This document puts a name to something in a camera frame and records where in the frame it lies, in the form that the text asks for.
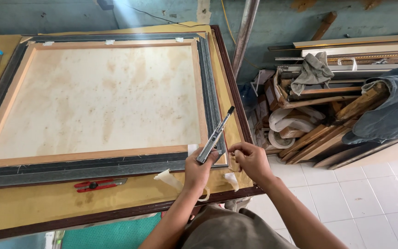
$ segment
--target white tile floor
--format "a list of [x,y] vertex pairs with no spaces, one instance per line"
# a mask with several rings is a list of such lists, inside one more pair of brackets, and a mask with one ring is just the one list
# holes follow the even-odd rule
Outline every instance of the white tile floor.
[[[398,162],[329,171],[284,165],[268,157],[273,173],[351,249],[398,249]],[[268,196],[248,209],[293,243]]]

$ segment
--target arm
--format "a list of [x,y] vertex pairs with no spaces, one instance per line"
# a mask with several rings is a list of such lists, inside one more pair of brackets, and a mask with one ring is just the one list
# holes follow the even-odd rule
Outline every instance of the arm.
[[191,211],[207,184],[211,166],[218,158],[218,152],[213,150],[207,161],[199,165],[196,157],[201,150],[202,148],[197,149],[185,160],[184,188],[161,221],[139,246],[139,249],[171,249],[176,246],[190,218]]
[[348,249],[273,175],[265,150],[246,142],[233,145],[236,161],[268,195],[296,246],[301,249]]

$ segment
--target metal pole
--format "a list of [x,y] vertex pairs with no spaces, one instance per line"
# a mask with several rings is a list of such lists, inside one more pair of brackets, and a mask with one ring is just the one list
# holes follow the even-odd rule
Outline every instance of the metal pole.
[[245,1],[244,14],[242,15],[242,22],[240,23],[239,34],[237,35],[233,61],[231,62],[231,68],[233,69],[235,79],[237,79],[237,76],[239,75],[240,66],[244,59],[245,50],[247,48],[259,1],[260,0]]

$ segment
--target red utility knife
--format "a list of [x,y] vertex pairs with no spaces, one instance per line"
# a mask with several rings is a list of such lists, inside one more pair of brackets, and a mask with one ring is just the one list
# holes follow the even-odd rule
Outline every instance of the red utility knife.
[[75,184],[76,191],[78,193],[82,192],[87,192],[87,191],[93,191],[93,190],[98,190],[98,189],[103,189],[103,188],[108,188],[108,187],[115,187],[117,185],[124,184],[127,181],[127,178],[124,179],[109,179],[109,180],[101,180],[101,181],[96,181],[96,182],[83,182],[80,184]]

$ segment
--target yellow cable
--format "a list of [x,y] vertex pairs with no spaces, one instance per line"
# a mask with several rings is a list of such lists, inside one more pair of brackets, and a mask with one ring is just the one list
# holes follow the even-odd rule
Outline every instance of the yellow cable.
[[[226,17],[226,13],[225,13],[224,1],[221,0],[221,3],[222,3],[222,9],[224,10],[224,16],[225,16],[225,21],[226,21],[226,23],[227,23],[229,35],[231,36],[231,39],[233,39],[233,42],[236,44],[236,41],[235,41],[235,39],[234,39],[234,37],[233,37],[233,34],[231,33],[231,29],[229,28],[228,19],[227,19],[227,17]],[[254,66],[254,67],[258,68],[258,69],[261,69],[261,70],[263,69],[263,68],[258,67],[257,65],[254,65],[254,64],[251,63],[249,60],[247,60],[245,57],[244,57],[244,60],[246,60],[246,62],[248,62],[250,65],[252,65],[252,66]]]

